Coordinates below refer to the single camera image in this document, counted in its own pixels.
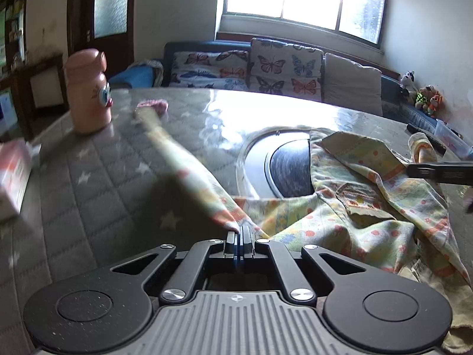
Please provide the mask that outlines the blue sofa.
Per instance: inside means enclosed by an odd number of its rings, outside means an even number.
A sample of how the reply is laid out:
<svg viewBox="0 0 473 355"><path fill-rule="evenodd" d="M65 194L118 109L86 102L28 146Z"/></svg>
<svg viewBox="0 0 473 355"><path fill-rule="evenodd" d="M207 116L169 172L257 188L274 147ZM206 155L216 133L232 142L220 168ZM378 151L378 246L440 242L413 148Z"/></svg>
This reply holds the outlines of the blue sofa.
<svg viewBox="0 0 473 355"><path fill-rule="evenodd" d="M230 50L250 51L250 43L235 41L184 41L170 42L164 46L163 63L164 73L162 86L166 87L170 81L171 64L174 54L178 51L198 51L198 52L222 52ZM436 119L415 109L406 103L402 97L402 88L400 83L392 79L394 72L388 72L388 75L382 75L382 105L383 116L396 120L401 123L410 123L426 131L434 132Z"/></svg>

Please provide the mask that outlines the blue cloth on sofa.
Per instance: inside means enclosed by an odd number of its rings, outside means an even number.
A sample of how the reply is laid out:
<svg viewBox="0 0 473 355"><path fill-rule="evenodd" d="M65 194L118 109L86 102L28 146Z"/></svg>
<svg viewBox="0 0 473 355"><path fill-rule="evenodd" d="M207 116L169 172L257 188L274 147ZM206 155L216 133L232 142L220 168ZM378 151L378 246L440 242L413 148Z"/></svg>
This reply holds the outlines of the blue cloth on sofa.
<svg viewBox="0 0 473 355"><path fill-rule="evenodd" d="M112 89L159 87L163 82L163 73L163 63L160 59L143 59L133 62L108 82Z"/></svg>

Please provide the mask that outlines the white and red box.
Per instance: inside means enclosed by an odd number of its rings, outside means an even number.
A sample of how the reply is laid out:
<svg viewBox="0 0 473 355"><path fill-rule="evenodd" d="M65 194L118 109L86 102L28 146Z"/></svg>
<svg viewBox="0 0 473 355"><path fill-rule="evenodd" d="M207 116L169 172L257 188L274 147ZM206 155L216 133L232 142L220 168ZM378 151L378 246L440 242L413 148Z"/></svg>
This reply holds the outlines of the white and red box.
<svg viewBox="0 0 473 355"><path fill-rule="evenodd" d="M41 147L41 144L33 146L23 138L1 144L1 222L20 214L30 173Z"/></svg>

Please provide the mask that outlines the black remote control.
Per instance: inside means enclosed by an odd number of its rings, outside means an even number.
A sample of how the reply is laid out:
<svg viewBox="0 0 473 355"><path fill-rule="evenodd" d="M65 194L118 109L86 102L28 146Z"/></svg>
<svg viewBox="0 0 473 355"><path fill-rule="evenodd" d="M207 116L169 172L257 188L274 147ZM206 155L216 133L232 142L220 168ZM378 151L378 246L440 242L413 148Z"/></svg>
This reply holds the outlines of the black remote control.
<svg viewBox="0 0 473 355"><path fill-rule="evenodd" d="M429 140L432 147L435 149L435 151L441 156L445 155L445 153L447 151L446 146L439 139L437 139L434 135L432 135L429 131L425 131L425 130L423 130L421 128L418 128L415 125L412 125L410 123L408 123L408 125L406 126L406 129L412 135L415 134L415 133L424 134L425 137Z"/></svg>

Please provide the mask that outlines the flat butterfly print cushion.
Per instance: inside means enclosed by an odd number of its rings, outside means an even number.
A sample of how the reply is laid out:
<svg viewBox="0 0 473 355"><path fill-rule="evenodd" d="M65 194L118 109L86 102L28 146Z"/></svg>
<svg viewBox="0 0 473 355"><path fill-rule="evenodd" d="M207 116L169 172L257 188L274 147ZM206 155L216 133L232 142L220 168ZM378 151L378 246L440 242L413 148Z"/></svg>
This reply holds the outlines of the flat butterfly print cushion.
<svg viewBox="0 0 473 355"><path fill-rule="evenodd" d="M169 87L247 91L249 52L176 52Z"/></svg>

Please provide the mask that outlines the black white plush toy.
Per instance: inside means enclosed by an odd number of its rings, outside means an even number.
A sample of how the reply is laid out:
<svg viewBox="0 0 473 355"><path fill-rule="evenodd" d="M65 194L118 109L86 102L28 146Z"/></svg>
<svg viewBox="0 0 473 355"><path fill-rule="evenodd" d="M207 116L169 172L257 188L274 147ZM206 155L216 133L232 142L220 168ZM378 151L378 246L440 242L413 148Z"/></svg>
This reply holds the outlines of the black white plush toy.
<svg viewBox="0 0 473 355"><path fill-rule="evenodd" d="M417 92L418 89L415 86L414 71L406 72L400 79L400 86L402 90L407 90L409 93Z"/></svg>

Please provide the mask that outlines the grey quilted star table cover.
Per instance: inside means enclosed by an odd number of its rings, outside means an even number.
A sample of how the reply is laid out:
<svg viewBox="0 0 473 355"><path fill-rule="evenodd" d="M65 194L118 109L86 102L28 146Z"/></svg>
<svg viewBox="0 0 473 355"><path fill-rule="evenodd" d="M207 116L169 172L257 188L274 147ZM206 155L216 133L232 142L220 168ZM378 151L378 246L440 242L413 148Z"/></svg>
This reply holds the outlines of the grey quilted star table cover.
<svg viewBox="0 0 473 355"><path fill-rule="evenodd" d="M160 88L113 91L112 121L77 135L66 114L35 140L38 165L20 215L1 224L1 352L29 354L22 323L28 298L56 280L113 264L166 239L215 235L184 199L169 167L134 120L143 99L166 99L164 129L228 194L256 200L249 216L266 233L291 225L265 182L271 142L314 128L383 140L409 156L403 123L303 99L248 92Z"/></svg>

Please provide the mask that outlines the dark wooden cabinet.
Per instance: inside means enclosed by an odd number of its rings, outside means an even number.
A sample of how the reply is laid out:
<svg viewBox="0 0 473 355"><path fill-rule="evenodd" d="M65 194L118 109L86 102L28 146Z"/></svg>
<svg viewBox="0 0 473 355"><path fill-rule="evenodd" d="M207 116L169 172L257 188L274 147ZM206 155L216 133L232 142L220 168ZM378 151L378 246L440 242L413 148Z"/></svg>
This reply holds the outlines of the dark wooden cabinet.
<svg viewBox="0 0 473 355"><path fill-rule="evenodd" d="M67 0L1 0L1 90L26 139L68 111L66 59Z"/></svg>

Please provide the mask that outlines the pink cartoon water bottle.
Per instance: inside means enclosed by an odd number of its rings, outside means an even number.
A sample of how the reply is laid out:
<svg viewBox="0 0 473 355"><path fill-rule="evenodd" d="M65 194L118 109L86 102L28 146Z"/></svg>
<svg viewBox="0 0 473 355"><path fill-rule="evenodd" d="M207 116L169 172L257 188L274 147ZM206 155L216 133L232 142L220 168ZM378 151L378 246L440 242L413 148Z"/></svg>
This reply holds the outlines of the pink cartoon water bottle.
<svg viewBox="0 0 473 355"><path fill-rule="evenodd" d="M67 99L74 130L91 134L111 122L110 86L105 76L106 56L86 49L72 54L65 63Z"/></svg>

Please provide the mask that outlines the orange green plush toys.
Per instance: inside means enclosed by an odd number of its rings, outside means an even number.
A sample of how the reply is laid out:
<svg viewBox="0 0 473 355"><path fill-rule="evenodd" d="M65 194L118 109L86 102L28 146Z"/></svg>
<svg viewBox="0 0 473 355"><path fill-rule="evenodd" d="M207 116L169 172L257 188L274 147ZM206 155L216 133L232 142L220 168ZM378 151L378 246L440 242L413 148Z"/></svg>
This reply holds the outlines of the orange green plush toys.
<svg viewBox="0 0 473 355"><path fill-rule="evenodd" d="M434 86L428 85L417 92L414 106L429 117L435 118L442 104L443 95Z"/></svg>

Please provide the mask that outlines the dark wooden door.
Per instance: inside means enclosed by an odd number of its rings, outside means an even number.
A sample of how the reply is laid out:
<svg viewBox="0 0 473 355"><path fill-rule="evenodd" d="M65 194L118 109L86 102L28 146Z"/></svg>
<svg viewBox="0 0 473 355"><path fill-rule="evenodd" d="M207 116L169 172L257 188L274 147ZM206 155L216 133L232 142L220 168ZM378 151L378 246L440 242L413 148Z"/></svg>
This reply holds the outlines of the dark wooden door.
<svg viewBox="0 0 473 355"><path fill-rule="evenodd" d="M106 76L134 61L134 0L67 0L68 54L94 48L106 55Z"/></svg>

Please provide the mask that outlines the colourful patterned baby garment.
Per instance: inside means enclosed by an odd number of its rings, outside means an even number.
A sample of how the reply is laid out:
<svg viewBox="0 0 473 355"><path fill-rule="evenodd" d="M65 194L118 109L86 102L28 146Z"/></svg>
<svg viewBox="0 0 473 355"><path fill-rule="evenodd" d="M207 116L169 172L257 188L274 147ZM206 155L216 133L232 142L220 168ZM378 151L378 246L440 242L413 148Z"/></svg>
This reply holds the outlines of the colourful patterned baby garment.
<svg viewBox="0 0 473 355"><path fill-rule="evenodd" d="M248 225L252 237L281 242L293 251L315 244L429 285L453 310L443 348L452 354L472 350L472 286L442 189L409 178L407 161L381 140L313 130L312 193L257 200L230 196L162 128L152 103L137 106L135 117L210 227L234 232Z"/></svg>

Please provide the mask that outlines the upright butterfly print cushion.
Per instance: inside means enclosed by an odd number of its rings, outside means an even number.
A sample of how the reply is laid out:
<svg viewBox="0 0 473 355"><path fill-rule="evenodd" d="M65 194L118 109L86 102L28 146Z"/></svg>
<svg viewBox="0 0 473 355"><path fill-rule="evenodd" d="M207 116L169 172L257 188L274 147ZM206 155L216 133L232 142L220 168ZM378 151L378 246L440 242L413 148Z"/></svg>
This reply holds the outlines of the upright butterfly print cushion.
<svg viewBox="0 0 473 355"><path fill-rule="evenodd" d="M320 102L323 56L314 47L253 38L249 90Z"/></svg>

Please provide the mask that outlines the plain beige cushion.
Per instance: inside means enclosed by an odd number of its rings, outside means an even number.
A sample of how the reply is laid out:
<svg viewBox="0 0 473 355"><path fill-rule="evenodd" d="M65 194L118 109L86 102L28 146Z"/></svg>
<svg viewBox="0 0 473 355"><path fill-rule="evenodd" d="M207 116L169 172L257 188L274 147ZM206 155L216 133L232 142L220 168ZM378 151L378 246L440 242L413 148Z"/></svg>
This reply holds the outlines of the plain beige cushion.
<svg viewBox="0 0 473 355"><path fill-rule="evenodd" d="M322 88L326 104L383 115L382 72L377 68L326 53Z"/></svg>

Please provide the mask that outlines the pink hair scrunchie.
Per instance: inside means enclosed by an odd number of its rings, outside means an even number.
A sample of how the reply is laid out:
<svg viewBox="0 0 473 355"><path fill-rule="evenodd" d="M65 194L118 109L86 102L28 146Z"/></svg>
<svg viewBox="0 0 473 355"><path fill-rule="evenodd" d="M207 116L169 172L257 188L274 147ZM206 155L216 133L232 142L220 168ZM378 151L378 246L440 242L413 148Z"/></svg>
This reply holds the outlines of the pink hair scrunchie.
<svg viewBox="0 0 473 355"><path fill-rule="evenodd" d="M138 103L136 109L151 108L159 117L165 115L169 109L169 103L165 99L147 99Z"/></svg>

